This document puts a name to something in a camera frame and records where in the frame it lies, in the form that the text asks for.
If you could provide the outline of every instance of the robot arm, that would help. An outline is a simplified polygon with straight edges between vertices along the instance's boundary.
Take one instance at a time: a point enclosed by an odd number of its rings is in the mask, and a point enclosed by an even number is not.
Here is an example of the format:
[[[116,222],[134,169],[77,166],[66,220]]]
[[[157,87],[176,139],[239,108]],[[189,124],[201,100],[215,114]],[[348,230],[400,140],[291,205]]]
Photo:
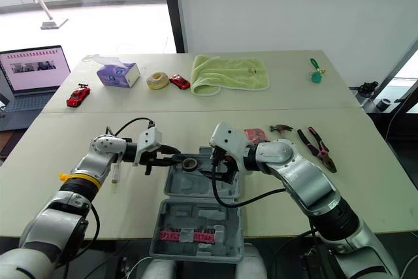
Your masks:
[[[213,156],[231,156],[239,171],[261,171],[283,182],[290,196],[317,228],[347,278],[372,273],[399,278],[391,256],[365,222],[354,213],[322,170],[304,159],[289,140],[254,146],[245,136],[219,123],[210,144]]]
[[[138,143],[113,135],[92,140],[87,155],[63,176],[64,184],[27,225],[19,248],[0,256],[0,278],[47,279],[55,267],[73,259],[84,239],[91,202],[109,174],[112,163],[130,162],[167,166],[177,163],[171,158],[157,159],[157,152],[179,154],[161,145],[161,133],[150,125]]]

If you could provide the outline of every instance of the laptop screen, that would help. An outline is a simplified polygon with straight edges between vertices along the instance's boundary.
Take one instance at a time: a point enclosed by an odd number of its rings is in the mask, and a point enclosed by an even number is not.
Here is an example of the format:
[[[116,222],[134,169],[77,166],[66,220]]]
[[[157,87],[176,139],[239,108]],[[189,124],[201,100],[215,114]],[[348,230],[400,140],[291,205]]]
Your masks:
[[[0,52],[0,68],[13,94],[56,90],[70,74],[60,46]]]

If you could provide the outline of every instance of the pliers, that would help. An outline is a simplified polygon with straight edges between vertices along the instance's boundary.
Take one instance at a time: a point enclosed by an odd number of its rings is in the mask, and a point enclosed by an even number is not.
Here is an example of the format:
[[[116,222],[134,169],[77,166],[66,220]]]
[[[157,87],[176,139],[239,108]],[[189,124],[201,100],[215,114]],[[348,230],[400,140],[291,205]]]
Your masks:
[[[310,141],[308,141],[308,139],[305,137],[305,134],[303,134],[302,130],[299,129],[297,132],[299,134],[300,139],[309,148],[312,155],[319,158],[330,172],[336,173],[337,168],[335,167],[335,164],[332,161],[332,159],[328,156],[329,149],[325,146],[321,137],[318,135],[317,131],[315,131],[313,127],[309,127],[308,130],[313,135],[315,140],[318,142],[319,149],[317,149]]]

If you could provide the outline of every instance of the laptop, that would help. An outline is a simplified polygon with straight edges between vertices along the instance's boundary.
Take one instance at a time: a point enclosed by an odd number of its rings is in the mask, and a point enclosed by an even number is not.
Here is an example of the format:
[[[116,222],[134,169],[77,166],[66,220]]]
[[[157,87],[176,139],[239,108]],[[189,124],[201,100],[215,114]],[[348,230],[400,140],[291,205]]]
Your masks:
[[[2,95],[0,131],[27,129],[70,74],[61,46],[0,52],[0,69],[14,98]]]

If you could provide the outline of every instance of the white table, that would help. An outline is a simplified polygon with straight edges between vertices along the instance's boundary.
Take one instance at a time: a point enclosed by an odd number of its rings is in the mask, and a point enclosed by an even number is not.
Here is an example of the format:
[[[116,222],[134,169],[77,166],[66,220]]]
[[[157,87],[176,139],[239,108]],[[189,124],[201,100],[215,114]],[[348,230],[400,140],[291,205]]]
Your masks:
[[[141,77],[131,89],[102,85],[96,72],[101,65],[81,61],[58,89],[43,112],[178,112],[211,110],[273,110],[305,108],[359,108],[360,105],[344,84],[340,75],[322,51],[249,52],[208,54],[225,58],[260,58],[270,76],[270,88],[265,91],[223,89],[212,97],[192,96],[173,84],[154,91],[146,85],[146,78],[157,71],[169,76],[175,73],[190,78],[194,55],[144,54],[124,55],[122,60],[134,61]],[[328,73],[320,84],[310,80],[313,67],[310,58]],[[78,83],[88,83],[91,94],[80,108],[68,108],[65,100]]]
[[[147,116],[163,132],[163,142],[183,153],[197,153],[208,144],[219,121],[237,129],[260,127],[270,139],[270,124],[295,129],[313,126],[330,149],[338,172],[329,178],[343,197],[374,232],[418,229],[418,192],[360,108],[295,110],[242,110],[213,112],[111,112],[43,113],[29,128],[5,164],[0,167],[0,235],[20,236],[28,221],[62,182],[58,173],[69,172],[85,155],[90,140],[108,124],[117,129],[126,121]],[[136,122],[124,137],[136,139],[146,128]],[[319,163],[299,140],[288,138],[309,160]],[[149,238],[152,236],[163,194],[167,169],[121,167],[121,182],[107,180],[94,200],[102,223],[99,238]],[[272,176],[255,172],[243,180],[242,198],[280,187]],[[245,235],[249,237],[296,235],[309,228],[308,220],[286,193],[272,195],[244,208]],[[94,232],[94,219],[87,237]]]

